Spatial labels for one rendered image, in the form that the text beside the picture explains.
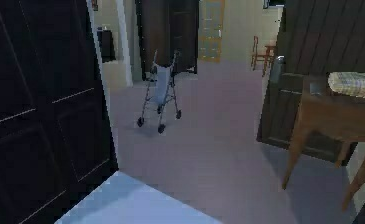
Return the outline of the grey folding stroller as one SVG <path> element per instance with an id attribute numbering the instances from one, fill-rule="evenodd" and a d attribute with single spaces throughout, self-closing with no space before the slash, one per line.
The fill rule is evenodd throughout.
<path id="1" fill-rule="evenodd" d="M 177 95 L 175 90 L 175 75 L 174 66 L 178 62 L 180 52 L 175 50 L 173 53 L 172 62 L 168 67 L 160 66 L 156 63 L 158 51 L 155 51 L 154 58 L 150 69 L 150 77 L 146 78 L 146 95 L 142 105 L 141 116 L 137 119 L 137 126 L 141 127 L 145 123 L 145 113 L 147 105 L 154 103 L 156 105 L 155 111 L 159 115 L 158 128 L 159 134 L 162 134 L 166 125 L 162 122 L 163 113 L 167 104 L 171 101 L 175 106 L 175 117 L 180 119 L 182 111 L 178 108 Z"/>

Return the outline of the dark brown wardrobe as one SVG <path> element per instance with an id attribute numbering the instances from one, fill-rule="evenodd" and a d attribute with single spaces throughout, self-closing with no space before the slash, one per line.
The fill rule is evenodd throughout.
<path id="1" fill-rule="evenodd" d="M 197 73 L 199 0 L 135 0 L 141 78 L 156 63 L 168 67 L 179 53 L 175 70 Z"/>

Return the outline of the yellow panelled room door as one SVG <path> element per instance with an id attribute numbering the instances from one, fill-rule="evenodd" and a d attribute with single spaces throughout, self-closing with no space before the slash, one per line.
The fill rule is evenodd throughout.
<path id="1" fill-rule="evenodd" d="M 198 58 L 219 63 L 224 17 L 224 0 L 199 1 Z"/>

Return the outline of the red wooden chair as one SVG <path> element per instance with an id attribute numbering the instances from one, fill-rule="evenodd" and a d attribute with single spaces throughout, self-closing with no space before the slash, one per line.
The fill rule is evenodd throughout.
<path id="1" fill-rule="evenodd" d="M 256 69 L 256 64 L 257 64 L 258 61 L 267 62 L 268 59 L 269 59 L 269 55 L 259 53 L 258 43 L 259 43 L 259 38 L 257 36 L 254 36 L 253 37 L 252 55 L 251 55 L 251 68 L 253 70 Z"/>

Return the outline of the small black cabinet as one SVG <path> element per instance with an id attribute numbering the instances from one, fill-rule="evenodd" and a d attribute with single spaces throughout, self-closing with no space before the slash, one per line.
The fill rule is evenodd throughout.
<path id="1" fill-rule="evenodd" d="M 102 62 L 105 63 L 115 60 L 116 57 L 112 32 L 110 30 L 99 30 L 97 35 L 101 50 Z"/>

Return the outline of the red wooden table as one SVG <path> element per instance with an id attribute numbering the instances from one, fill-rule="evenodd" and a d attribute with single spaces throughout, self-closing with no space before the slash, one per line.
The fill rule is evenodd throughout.
<path id="1" fill-rule="evenodd" d="M 266 50 L 265 50 L 264 61 L 263 61 L 262 76 L 266 75 L 267 68 L 270 67 L 274 61 L 276 46 L 275 45 L 266 45 L 265 48 L 266 48 Z"/>

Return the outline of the black panelled cupboard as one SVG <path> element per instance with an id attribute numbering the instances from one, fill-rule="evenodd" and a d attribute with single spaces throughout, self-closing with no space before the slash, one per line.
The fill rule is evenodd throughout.
<path id="1" fill-rule="evenodd" d="M 0 0 L 0 224 L 55 224 L 118 169 L 90 0 Z"/>

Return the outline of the brown wooden table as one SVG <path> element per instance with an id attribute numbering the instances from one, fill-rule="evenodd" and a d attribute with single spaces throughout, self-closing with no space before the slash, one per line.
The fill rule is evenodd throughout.
<path id="1" fill-rule="evenodd" d="M 286 189 L 291 173 L 302 154 L 308 137 L 319 132 L 342 142 L 335 165 L 339 167 L 346 158 L 350 145 L 365 142 L 365 99 L 335 94 L 326 77 L 305 76 L 296 120 L 290 139 L 289 158 L 282 180 Z M 342 210 L 345 211 L 355 193 L 365 184 L 365 157 L 353 181 L 347 188 Z"/>

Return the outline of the dark brown room door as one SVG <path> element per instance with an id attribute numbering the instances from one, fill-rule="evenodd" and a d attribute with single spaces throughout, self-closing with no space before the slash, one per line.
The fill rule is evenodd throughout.
<path id="1" fill-rule="evenodd" d="M 269 74 L 257 140 L 286 149 L 305 76 L 365 73 L 365 0 L 285 0 L 279 55 L 285 65 Z"/>

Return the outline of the checked folded cloth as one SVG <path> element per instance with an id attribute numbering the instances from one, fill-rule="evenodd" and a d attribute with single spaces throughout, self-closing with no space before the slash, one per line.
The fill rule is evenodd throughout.
<path id="1" fill-rule="evenodd" d="M 365 98 L 365 73 L 331 72 L 328 85 L 333 92 Z"/>

